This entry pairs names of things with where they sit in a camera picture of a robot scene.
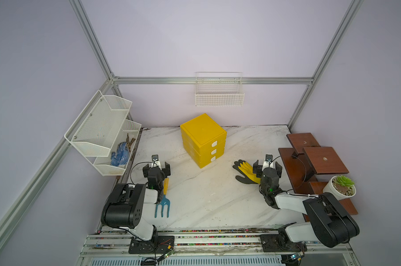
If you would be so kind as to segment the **yellow plastic drawer cabinet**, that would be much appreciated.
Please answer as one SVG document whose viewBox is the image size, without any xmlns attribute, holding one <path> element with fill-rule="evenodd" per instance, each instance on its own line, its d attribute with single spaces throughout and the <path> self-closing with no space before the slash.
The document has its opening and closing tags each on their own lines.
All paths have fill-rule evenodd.
<svg viewBox="0 0 401 266">
<path fill-rule="evenodd" d="M 207 114 L 183 123 L 180 129 L 183 147 L 199 168 L 224 154 L 227 132 Z"/>
</svg>

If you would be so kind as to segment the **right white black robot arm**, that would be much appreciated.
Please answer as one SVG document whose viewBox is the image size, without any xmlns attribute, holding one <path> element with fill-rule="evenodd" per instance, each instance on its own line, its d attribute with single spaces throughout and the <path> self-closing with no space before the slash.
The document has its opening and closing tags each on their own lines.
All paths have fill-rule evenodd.
<svg viewBox="0 0 401 266">
<path fill-rule="evenodd" d="M 358 224 L 333 194 L 300 195 L 283 191 L 279 186 L 281 166 L 277 162 L 267 159 L 261 166 L 255 162 L 253 174 L 260 178 L 259 191 L 271 208 L 287 209 L 309 217 L 308 222 L 280 227 L 278 239 L 282 244 L 320 242 L 333 248 L 360 234 Z"/>
</svg>

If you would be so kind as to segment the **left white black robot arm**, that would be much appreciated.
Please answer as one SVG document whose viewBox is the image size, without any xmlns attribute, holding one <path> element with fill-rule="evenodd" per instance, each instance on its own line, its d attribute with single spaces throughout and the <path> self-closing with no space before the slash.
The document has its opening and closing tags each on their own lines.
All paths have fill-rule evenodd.
<svg viewBox="0 0 401 266">
<path fill-rule="evenodd" d="M 118 184 L 108 196 L 101 213 L 101 223 L 114 229 L 121 229 L 133 235 L 137 241 L 156 241 L 157 229 L 143 217 L 145 205 L 165 203 L 168 177 L 171 166 L 165 162 L 149 162 L 143 167 L 145 184 Z"/>
</svg>

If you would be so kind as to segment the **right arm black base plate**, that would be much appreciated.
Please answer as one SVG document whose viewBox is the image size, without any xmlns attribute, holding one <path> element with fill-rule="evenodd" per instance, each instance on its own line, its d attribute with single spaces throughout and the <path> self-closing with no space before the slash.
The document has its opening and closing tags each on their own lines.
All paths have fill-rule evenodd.
<svg viewBox="0 0 401 266">
<path fill-rule="evenodd" d="M 292 242 L 281 235 L 260 235 L 264 252 L 305 252 L 307 246 L 303 242 Z"/>
</svg>

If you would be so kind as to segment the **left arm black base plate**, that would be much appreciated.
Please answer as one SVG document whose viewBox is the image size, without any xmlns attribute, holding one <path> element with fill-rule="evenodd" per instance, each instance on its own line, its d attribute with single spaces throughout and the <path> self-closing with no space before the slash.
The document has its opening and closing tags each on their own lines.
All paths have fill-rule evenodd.
<svg viewBox="0 0 401 266">
<path fill-rule="evenodd" d="M 165 254 L 174 249 L 174 236 L 153 236 L 149 241 L 132 237 L 129 254 Z"/>
</svg>

